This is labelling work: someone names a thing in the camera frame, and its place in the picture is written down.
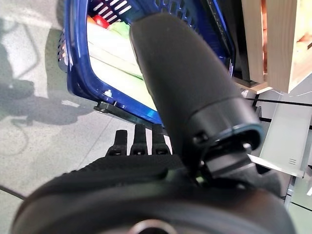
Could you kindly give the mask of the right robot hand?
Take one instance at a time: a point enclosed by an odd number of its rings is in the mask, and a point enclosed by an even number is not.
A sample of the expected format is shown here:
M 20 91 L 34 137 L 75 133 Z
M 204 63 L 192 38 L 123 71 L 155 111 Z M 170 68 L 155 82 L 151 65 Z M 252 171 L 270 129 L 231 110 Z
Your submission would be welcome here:
M 263 130 L 227 69 L 182 20 L 154 14 L 130 40 L 162 120 L 147 154 L 119 130 L 106 156 L 45 183 L 21 204 L 13 234 L 293 234 L 274 171 L 247 151 Z

